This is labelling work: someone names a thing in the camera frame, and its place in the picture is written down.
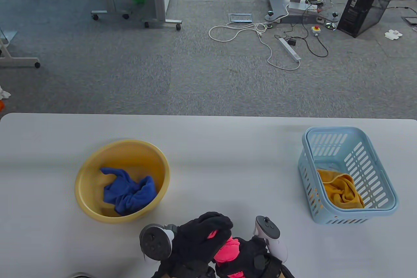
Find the person's right hand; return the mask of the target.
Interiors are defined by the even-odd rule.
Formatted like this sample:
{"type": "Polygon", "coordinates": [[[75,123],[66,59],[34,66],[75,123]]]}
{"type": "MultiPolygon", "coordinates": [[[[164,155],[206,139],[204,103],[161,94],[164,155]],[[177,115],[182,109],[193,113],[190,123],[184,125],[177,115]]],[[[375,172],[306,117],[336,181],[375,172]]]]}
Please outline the person's right hand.
{"type": "Polygon", "coordinates": [[[282,262],[270,257],[266,242],[253,237],[229,238],[214,256],[216,275],[220,278],[284,278],[282,262]]]}

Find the person's left hand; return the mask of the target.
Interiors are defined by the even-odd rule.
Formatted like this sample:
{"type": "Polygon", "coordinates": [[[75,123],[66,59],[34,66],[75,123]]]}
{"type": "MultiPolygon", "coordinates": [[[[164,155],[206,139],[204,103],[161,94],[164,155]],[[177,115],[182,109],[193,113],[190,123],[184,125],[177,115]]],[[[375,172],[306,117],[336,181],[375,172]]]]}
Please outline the person's left hand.
{"type": "Polygon", "coordinates": [[[177,228],[172,253],[161,261],[154,278],[197,278],[231,237],[233,223],[218,212],[206,212],[177,228]]]}

